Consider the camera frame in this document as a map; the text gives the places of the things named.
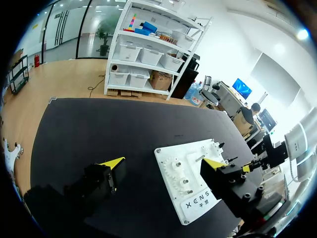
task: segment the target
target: ceiling light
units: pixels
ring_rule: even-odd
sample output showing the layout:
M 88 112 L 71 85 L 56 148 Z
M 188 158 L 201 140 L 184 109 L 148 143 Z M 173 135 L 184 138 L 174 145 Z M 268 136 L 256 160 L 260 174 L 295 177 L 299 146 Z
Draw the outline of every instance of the ceiling light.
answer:
M 297 34 L 297 38 L 299 40 L 304 40 L 308 37 L 308 31 L 306 29 L 300 30 Z
M 283 54 L 285 52 L 285 47 L 281 44 L 281 43 L 278 43 L 274 46 L 274 49 L 275 51 L 278 53 L 278 54 Z

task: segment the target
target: white plate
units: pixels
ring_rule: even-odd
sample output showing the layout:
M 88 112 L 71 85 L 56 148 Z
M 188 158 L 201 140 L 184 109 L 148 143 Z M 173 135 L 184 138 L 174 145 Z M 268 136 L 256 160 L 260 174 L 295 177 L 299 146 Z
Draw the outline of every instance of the white plate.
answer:
M 208 212 L 216 200 L 200 175 L 202 155 L 223 162 L 223 150 L 213 139 L 197 141 L 154 151 L 165 186 L 182 225 L 188 225 Z

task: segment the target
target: water bottle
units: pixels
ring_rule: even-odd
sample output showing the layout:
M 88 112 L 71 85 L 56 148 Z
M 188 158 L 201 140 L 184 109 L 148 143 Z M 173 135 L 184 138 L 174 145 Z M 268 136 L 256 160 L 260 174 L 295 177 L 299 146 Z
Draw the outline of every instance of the water bottle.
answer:
M 190 98 L 191 104 L 198 106 L 200 102 L 204 99 L 202 95 L 199 94 L 199 91 L 202 89 L 202 82 L 199 83 L 198 87 L 196 88 L 196 91 L 194 95 Z
M 190 88 L 187 90 L 187 93 L 185 94 L 184 99 L 190 100 L 191 96 L 195 93 L 195 90 L 197 88 L 197 84 L 195 82 L 196 81 L 194 80 Z

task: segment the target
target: black rack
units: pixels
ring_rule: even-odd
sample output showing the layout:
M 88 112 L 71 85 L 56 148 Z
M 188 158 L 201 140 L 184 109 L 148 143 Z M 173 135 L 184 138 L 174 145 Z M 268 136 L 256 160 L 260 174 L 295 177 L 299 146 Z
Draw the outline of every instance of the black rack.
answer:
M 26 58 L 26 66 L 23 66 L 23 60 Z M 18 66 L 22 64 L 21 69 L 16 73 L 13 74 L 13 70 Z M 18 94 L 18 92 L 23 88 L 23 86 L 26 84 L 27 81 L 29 81 L 29 69 L 28 69 L 28 57 L 27 55 L 23 56 L 17 63 L 15 63 L 10 71 L 8 72 L 8 82 L 10 83 L 11 92 L 13 95 Z M 23 79 L 16 84 L 16 80 L 19 78 L 19 76 L 23 74 Z

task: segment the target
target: wooden floor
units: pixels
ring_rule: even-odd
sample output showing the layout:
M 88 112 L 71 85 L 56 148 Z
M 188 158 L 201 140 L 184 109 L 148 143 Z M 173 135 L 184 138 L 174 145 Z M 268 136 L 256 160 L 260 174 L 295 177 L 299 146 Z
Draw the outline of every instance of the wooden floor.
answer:
M 17 96 L 8 90 L 2 111 L 2 134 L 14 149 L 21 144 L 24 154 L 15 162 L 15 177 L 22 194 L 30 189 L 31 154 L 42 115 L 51 97 L 88 98 L 89 86 L 95 87 L 105 74 L 107 60 L 77 59 L 43 64 L 30 71 L 30 80 Z M 115 98 L 192 106 L 188 101 L 158 94 L 143 93 L 142 98 L 104 95 L 104 82 L 92 92 L 92 98 Z

